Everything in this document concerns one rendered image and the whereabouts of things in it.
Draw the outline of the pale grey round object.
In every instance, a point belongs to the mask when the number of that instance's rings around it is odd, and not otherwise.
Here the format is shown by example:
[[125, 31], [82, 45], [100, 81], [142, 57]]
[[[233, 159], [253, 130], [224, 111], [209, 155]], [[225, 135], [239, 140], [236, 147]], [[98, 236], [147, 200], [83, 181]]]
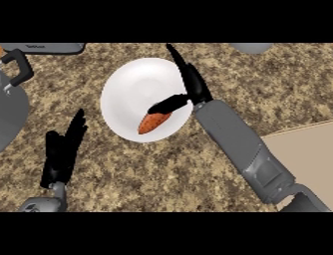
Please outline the pale grey round object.
[[271, 47], [271, 43], [231, 43], [231, 47], [246, 54], [262, 54]]

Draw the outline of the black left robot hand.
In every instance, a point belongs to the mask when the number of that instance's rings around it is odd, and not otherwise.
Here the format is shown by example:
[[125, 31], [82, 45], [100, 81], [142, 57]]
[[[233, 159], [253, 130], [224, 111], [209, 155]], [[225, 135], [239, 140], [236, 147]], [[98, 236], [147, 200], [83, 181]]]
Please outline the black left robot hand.
[[54, 130], [46, 132], [46, 162], [40, 180], [43, 188], [51, 188], [57, 182], [69, 183], [86, 130], [85, 111], [79, 110], [66, 134]]

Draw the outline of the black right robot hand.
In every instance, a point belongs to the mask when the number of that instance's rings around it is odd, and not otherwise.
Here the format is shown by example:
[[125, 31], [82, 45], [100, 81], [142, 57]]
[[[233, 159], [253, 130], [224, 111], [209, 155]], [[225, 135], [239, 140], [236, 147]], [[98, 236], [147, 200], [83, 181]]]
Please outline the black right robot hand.
[[148, 114], [169, 114], [191, 102], [194, 105], [213, 100], [205, 79], [191, 63], [184, 58], [172, 44], [166, 45], [182, 77], [185, 93], [171, 96], [159, 102], [148, 110]]

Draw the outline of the beige flat tray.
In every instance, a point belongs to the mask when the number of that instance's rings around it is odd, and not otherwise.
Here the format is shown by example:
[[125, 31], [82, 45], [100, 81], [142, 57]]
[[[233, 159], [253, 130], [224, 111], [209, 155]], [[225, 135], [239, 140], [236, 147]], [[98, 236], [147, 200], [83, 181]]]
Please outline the beige flat tray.
[[267, 135], [280, 162], [333, 210], [333, 121]]

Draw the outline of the white round plate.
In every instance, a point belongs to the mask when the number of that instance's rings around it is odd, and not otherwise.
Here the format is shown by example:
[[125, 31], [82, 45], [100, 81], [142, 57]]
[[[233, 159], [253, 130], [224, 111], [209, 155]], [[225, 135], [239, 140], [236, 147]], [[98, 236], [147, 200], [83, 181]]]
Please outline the white round plate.
[[150, 107], [172, 95], [185, 93], [176, 64], [162, 58], [141, 58], [128, 62], [111, 74], [101, 96], [101, 110], [113, 132], [126, 140], [154, 142], [182, 128], [193, 103], [178, 109], [166, 122], [139, 134], [139, 124]]

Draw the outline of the grey flat appliance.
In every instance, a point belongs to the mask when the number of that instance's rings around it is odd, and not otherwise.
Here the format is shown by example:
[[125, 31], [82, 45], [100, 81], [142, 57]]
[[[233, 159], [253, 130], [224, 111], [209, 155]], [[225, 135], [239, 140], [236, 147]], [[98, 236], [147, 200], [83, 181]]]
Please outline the grey flat appliance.
[[6, 52], [20, 49], [35, 55], [74, 55], [85, 51], [85, 43], [0, 43]]

